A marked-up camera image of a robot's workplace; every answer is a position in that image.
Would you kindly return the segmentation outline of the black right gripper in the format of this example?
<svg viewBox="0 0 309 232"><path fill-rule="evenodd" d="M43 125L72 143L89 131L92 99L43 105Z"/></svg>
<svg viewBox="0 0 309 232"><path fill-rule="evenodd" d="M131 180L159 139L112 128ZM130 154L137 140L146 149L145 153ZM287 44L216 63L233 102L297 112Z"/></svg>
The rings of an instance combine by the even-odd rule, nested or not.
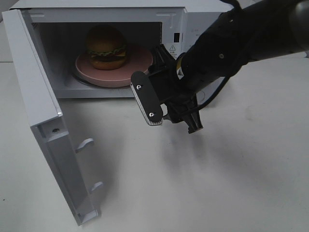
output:
<svg viewBox="0 0 309 232"><path fill-rule="evenodd" d="M199 110L182 115L196 108L198 104L195 93L179 86L176 76L176 60L173 59L163 44L154 47L151 53L153 63L149 67L148 76L159 98L163 111L163 121L185 122L189 134L203 129Z"/></svg>

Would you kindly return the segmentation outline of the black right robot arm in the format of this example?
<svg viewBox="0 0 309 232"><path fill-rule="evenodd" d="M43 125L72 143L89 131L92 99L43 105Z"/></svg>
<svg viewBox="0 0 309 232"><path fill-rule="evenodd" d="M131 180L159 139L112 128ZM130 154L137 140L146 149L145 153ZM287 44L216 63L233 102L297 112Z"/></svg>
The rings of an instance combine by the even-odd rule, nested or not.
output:
<svg viewBox="0 0 309 232"><path fill-rule="evenodd" d="M244 65L307 51L309 3L263 0L220 16L188 51L173 58L160 45L141 84L133 84L147 123L184 122L189 133L202 129L199 111L209 105Z"/></svg>

